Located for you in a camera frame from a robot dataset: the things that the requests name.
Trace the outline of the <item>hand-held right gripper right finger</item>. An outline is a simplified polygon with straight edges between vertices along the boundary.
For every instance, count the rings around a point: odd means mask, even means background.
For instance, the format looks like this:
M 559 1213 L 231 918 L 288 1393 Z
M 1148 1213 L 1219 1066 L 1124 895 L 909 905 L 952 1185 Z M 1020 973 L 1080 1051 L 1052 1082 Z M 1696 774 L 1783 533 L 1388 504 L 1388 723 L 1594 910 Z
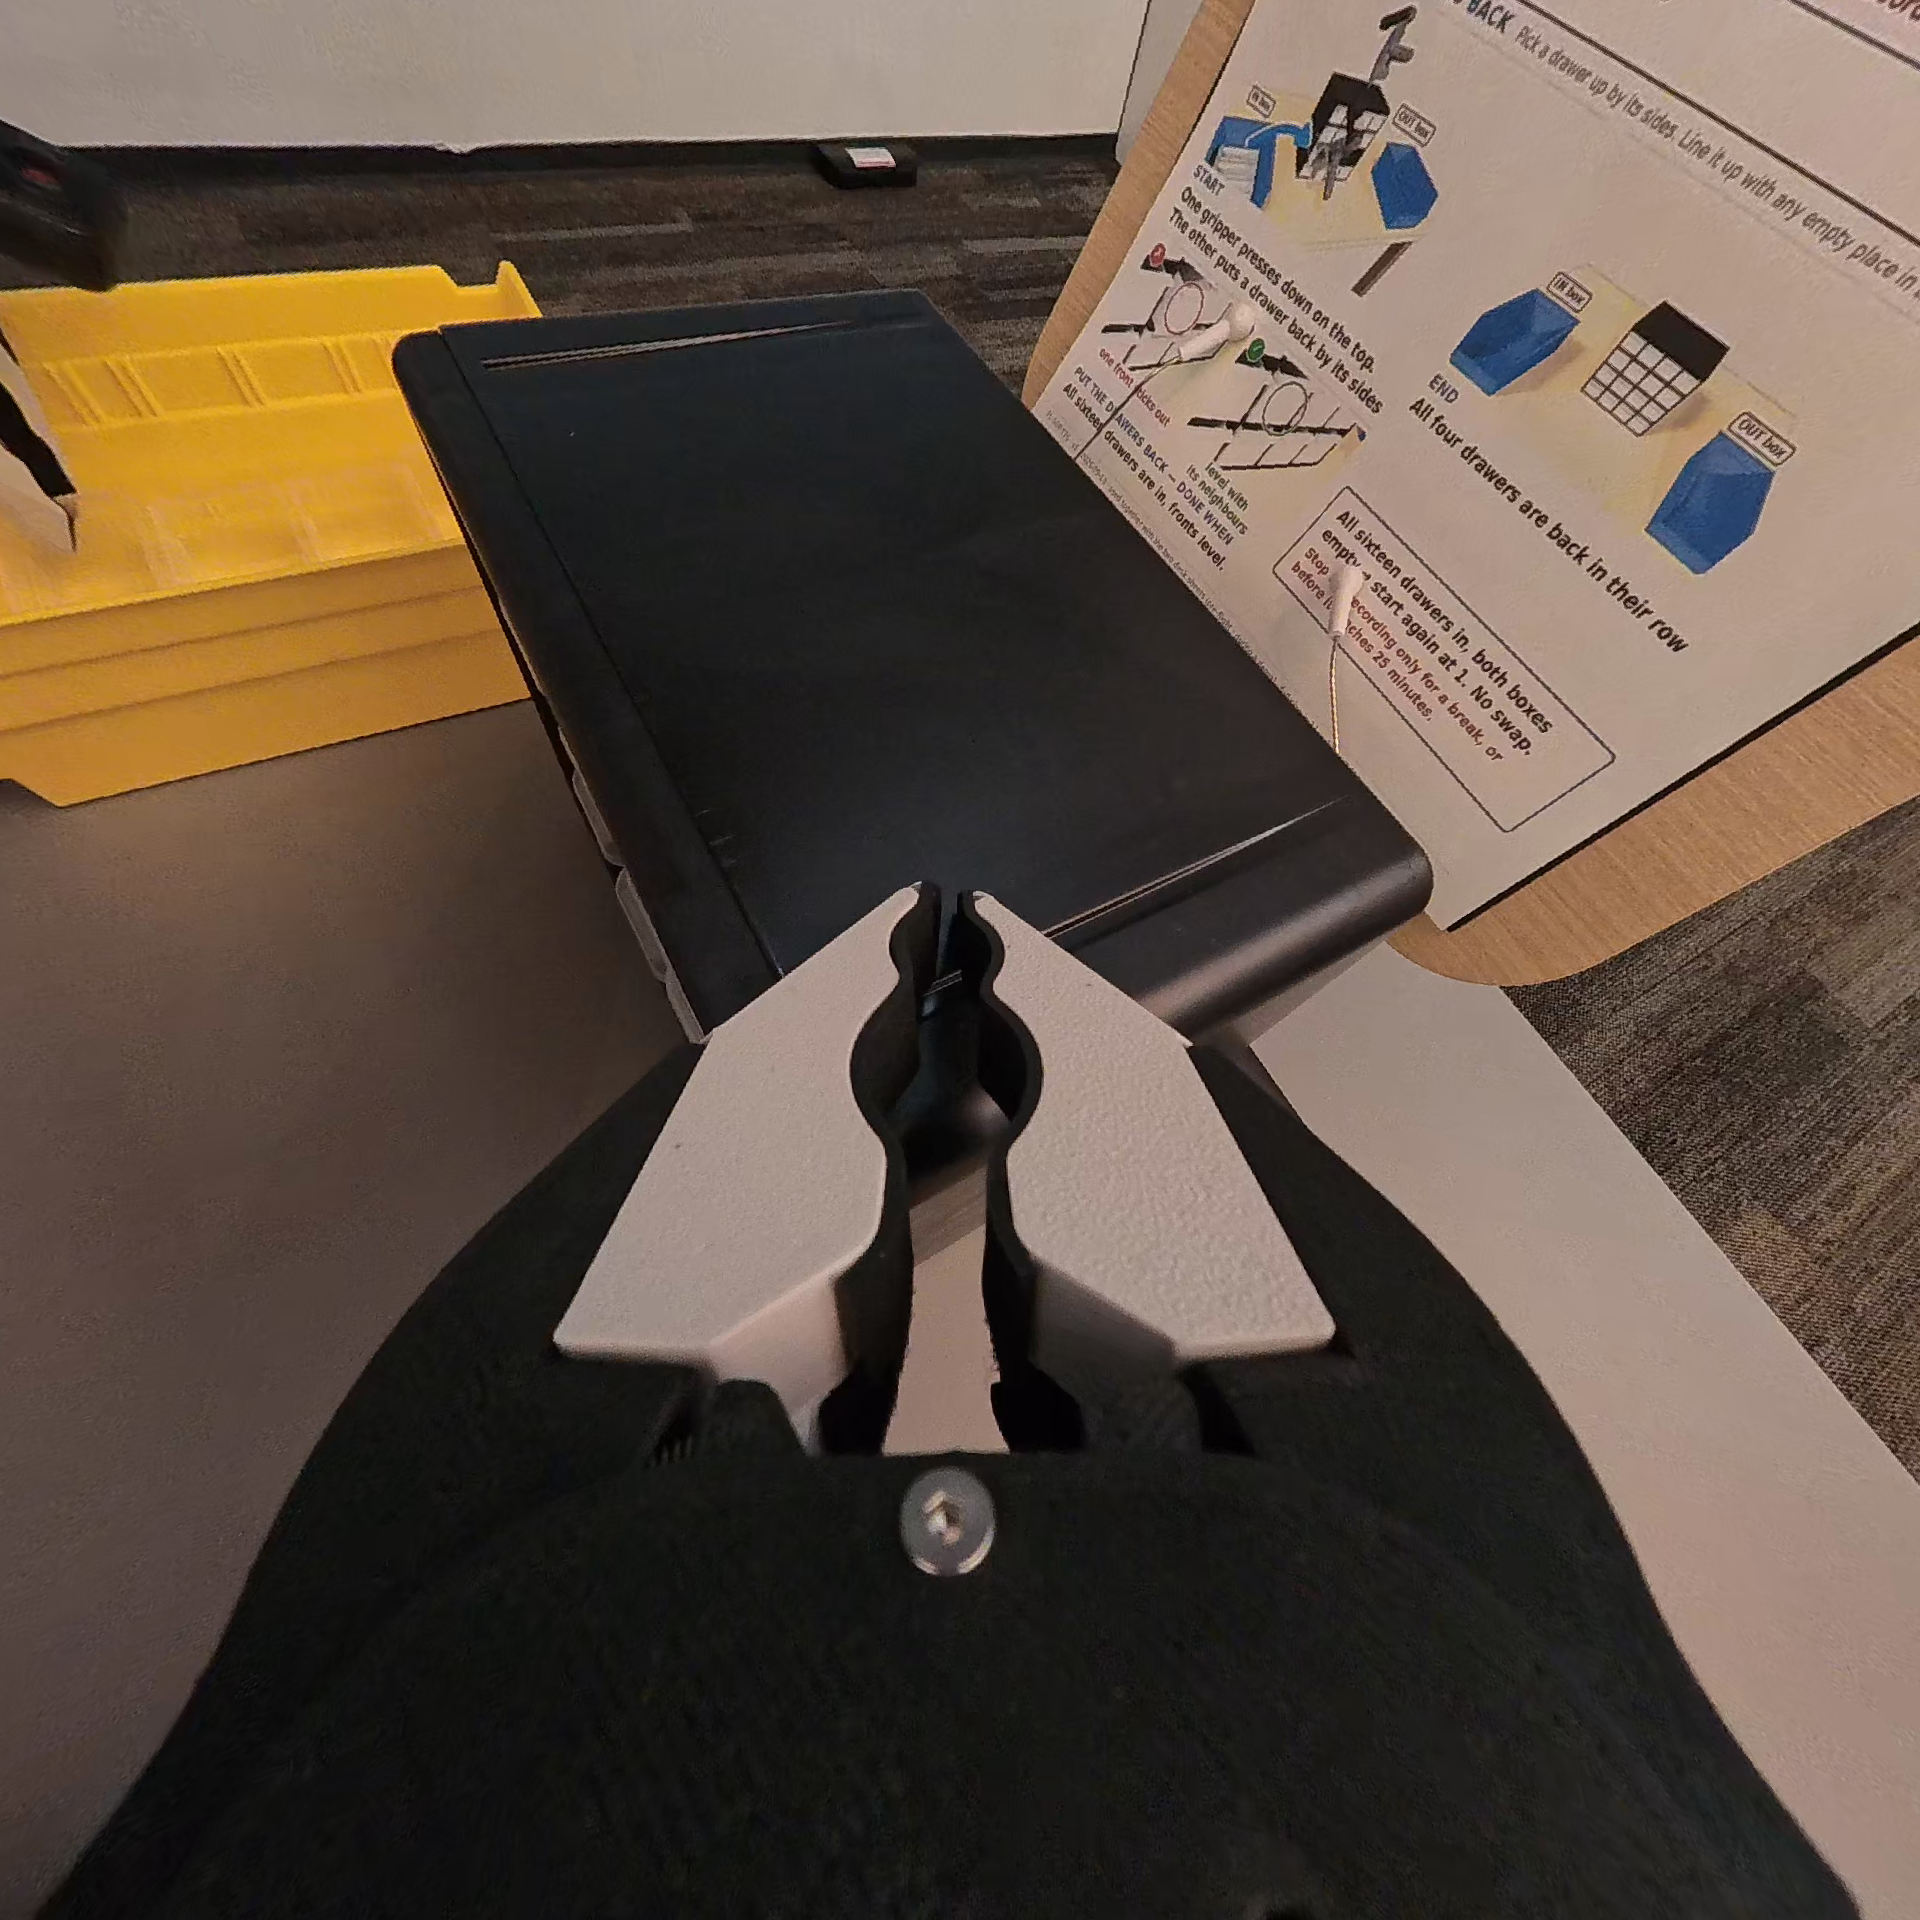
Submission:
M 1331 1352 L 1334 1311 L 1209 1095 L 1215 1055 L 986 892 L 956 902 L 952 951 L 1002 1114 L 979 1265 L 998 1430 L 1155 1420 L 1201 1364 Z

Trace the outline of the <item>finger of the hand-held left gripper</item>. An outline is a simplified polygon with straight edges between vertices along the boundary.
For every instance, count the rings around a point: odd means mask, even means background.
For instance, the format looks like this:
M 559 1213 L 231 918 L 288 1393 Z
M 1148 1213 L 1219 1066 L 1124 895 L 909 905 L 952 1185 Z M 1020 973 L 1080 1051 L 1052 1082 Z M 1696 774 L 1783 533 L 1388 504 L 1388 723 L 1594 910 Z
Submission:
M 47 550 L 79 547 L 79 483 L 8 341 L 0 341 L 0 517 Z

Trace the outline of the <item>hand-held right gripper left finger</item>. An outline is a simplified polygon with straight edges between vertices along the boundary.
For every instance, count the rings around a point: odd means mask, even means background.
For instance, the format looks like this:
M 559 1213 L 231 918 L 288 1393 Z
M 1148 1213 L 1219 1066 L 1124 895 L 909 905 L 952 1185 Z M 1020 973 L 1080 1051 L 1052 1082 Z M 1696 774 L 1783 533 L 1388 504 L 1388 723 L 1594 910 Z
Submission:
M 879 1451 L 915 1309 L 915 1075 L 907 882 L 706 1034 L 554 1347 L 760 1383 L 816 1451 Z

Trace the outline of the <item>yellow storage bin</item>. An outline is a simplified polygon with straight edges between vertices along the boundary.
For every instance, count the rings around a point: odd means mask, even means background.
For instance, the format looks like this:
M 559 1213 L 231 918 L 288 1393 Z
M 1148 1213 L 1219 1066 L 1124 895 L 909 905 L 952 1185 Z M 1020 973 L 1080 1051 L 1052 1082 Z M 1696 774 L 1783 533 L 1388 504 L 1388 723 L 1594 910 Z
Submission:
M 8 290 L 79 547 L 5 525 L 0 774 L 47 806 L 526 702 L 392 348 L 539 319 L 510 262 Z

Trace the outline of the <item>black drawer cabinet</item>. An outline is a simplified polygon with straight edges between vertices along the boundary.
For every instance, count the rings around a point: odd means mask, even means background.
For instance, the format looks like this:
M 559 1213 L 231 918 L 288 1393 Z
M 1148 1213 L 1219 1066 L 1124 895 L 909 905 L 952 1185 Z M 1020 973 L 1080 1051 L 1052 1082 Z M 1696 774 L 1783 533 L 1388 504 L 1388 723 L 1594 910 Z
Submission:
M 392 382 L 705 1027 L 899 882 L 1201 1037 L 1428 862 L 920 293 L 409 333 Z

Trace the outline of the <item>instruction poster on board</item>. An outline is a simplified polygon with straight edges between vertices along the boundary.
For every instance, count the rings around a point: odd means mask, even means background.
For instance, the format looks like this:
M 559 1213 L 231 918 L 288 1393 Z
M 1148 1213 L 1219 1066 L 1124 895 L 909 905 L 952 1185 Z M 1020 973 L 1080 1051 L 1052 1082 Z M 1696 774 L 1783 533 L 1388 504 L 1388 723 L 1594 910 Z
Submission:
M 1042 405 L 1065 348 L 1092 319 L 1098 293 L 1116 279 L 1121 248 L 1172 176 L 1177 150 L 1193 132 L 1250 11 L 1247 0 L 1193 4 L 1116 187 L 1042 327 L 1020 391 L 1028 410 Z M 1370 938 L 1358 951 L 1392 943 L 1419 973 L 1482 989 L 1547 983 L 1610 963 L 1914 801 L 1914 723 L 1920 655 L 1914 635 L 1902 635 L 1886 655 L 1864 659 L 1806 708 L 1777 716 L 1764 736 L 1612 821 L 1465 929 L 1448 930 L 1419 915 Z

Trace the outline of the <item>printed instruction poster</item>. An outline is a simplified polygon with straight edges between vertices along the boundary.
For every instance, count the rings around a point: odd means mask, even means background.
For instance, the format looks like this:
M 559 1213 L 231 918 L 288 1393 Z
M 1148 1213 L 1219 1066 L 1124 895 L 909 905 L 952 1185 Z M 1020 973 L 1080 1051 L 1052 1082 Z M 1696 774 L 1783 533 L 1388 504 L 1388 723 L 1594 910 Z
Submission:
M 1461 929 L 1914 635 L 1914 4 L 1255 4 L 1034 420 Z

